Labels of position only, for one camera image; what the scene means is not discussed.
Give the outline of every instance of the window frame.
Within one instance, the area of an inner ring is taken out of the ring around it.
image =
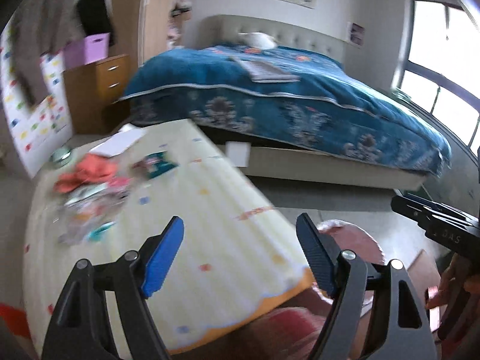
[[[400,88],[403,83],[403,79],[405,76],[405,72],[409,71],[413,74],[416,74],[418,76],[421,76],[433,83],[435,83],[438,86],[437,90],[437,95],[435,97],[435,100],[433,102],[433,105],[431,107],[431,110],[424,110],[420,106],[413,104],[415,108],[421,109],[424,114],[427,114],[430,118],[434,119],[434,121],[438,124],[440,124],[446,131],[450,132],[452,136],[455,138],[455,140],[458,142],[458,144],[466,149],[465,152],[468,154],[471,154],[475,161],[478,161],[478,154],[474,153],[471,150],[471,145],[475,139],[475,135],[478,132],[479,125],[480,125],[480,116],[477,119],[477,124],[474,128],[474,131],[472,133],[472,136],[470,137],[470,141],[468,144],[465,144],[457,135],[450,130],[447,126],[445,126],[440,120],[438,120],[434,115],[434,109],[435,105],[437,104],[438,96],[440,94],[441,88],[445,88],[446,90],[450,91],[453,93],[455,96],[459,97],[462,99],[464,102],[469,104],[471,107],[473,107],[475,110],[477,110],[480,114],[480,99],[473,95],[471,92],[467,91],[465,88],[462,86],[456,84],[452,80],[448,79],[444,75],[437,73],[435,71],[432,71],[422,65],[416,64],[414,62],[411,62],[409,60],[410,56],[410,50],[411,50],[411,45],[412,45],[412,38],[413,38],[413,26],[415,23],[415,8],[416,8],[416,3],[417,1],[427,1],[427,2],[433,2],[433,3],[439,3],[445,6],[445,16],[447,20],[447,25],[448,25],[448,9],[447,8],[453,8],[453,9],[459,9],[462,11],[465,11],[460,4],[453,0],[407,0],[406,2],[406,20],[407,20],[407,25],[404,26],[404,34],[403,34],[403,41],[405,42],[402,47],[401,47],[401,52],[400,52],[400,57],[399,57],[399,66],[397,67],[397,72],[394,75],[392,87],[393,88]]]

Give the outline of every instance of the wall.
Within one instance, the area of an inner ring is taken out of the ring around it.
[[[203,47],[198,27],[209,16],[226,14],[259,17],[294,24],[343,39],[357,0],[318,0],[315,9],[279,0],[192,0],[192,18],[184,27],[183,43]]]
[[[398,63],[406,0],[360,0],[355,17],[366,28],[362,49],[349,47],[349,73],[373,88],[389,90]]]

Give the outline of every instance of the drawer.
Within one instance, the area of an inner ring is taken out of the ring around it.
[[[123,93],[129,79],[128,56],[97,64],[97,90],[104,104],[111,104]]]

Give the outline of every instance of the bed headboard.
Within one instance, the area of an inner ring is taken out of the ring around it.
[[[263,32],[272,35],[282,46],[315,51],[340,63],[344,62],[346,43],[332,36],[292,24],[256,17],[217,15],[214,18],[217,24],[214,34],[217,43],[237,43],[238,33],[241,32]]]

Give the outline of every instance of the wooden wardrobe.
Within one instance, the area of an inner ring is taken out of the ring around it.
[[[112,0],[112,23],[117,44],[111,55],[128,54],[131,73],[167,49],[172,0]]]

